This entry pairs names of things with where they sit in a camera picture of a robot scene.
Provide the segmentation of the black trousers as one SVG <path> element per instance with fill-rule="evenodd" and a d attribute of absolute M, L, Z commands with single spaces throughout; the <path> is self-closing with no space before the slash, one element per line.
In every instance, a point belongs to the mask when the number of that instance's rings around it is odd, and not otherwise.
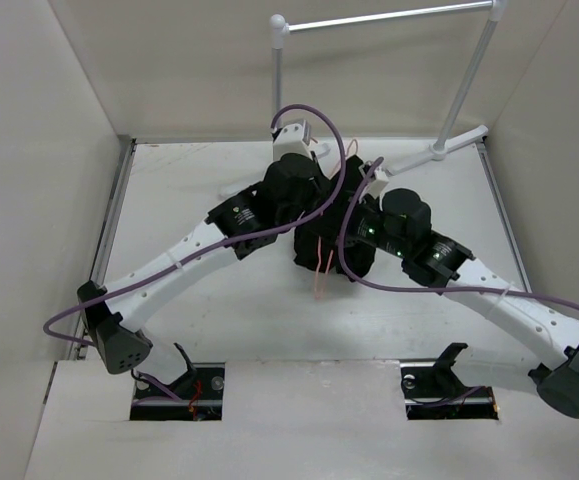
<path fill-rule="evenodd" d="M 350 200 L 367 169 L 360 157 L 349 157 L 342 189 L 333 203 L 321 216 L 294 230 L 296 265 L 314 272 L 345 273 L 338 258 L 336 241 Z M 369 273 L 375 261 L 376 237 L 381 230 L 378 201 L 366 195 L 353 209 L 344 242 L 347 266 L 360 278 Z"/>

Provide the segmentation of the pink wire hanger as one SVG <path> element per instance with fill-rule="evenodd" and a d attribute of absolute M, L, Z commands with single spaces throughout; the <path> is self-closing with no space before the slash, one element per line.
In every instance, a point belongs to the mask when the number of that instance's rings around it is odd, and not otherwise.
<path fill-rule="evenodd" d="M 353 138 L 346 147 L 345 157 L 349 158 L 357 154 L 358 150 L 358 139 Z M 325 293 L 326 280 L 331 268 L 334 252 L 330 250 L 328 256 L 324 257 L 322 239 L 318 237 L 316 254 L 317 264 L 314 275 L 313 295 L 315 300 L 320 300 Z"/>

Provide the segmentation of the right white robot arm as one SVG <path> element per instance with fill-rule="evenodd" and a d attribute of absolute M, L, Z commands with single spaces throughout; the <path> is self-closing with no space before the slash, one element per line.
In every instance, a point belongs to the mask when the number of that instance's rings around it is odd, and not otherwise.
<path fill-rule="evenodd" d="M 522 362 L 539 398 L 579 419 L 579 305 L 521 291 L 470 249 L 433 230 L 431 209 L 409 189 L 376 199 L 358 189 L 349 202 L 339 242 L 360 243 L 399 259 L 411 293 L 435 293 L 493 323 L 533 353 Z"/>

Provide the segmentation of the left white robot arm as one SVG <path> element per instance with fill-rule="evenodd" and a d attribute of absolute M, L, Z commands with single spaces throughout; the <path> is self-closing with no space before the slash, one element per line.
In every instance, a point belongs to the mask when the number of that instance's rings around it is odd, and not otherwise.
<path fill-rule="evenodd" d="M 274 243 L 276 228 L 294 227 L 331 192 L 316 160 L 285 154 L 261 181 L 224 200 L 188 235 L 148 264 L 108 285 L 77 291 L 88 334 L 107 371 L 131 371 L 170 398 L 190 393 L 197 371 L 178 343 L 168 345 L 146 324 L 161 308 L 209 274 Z"/>

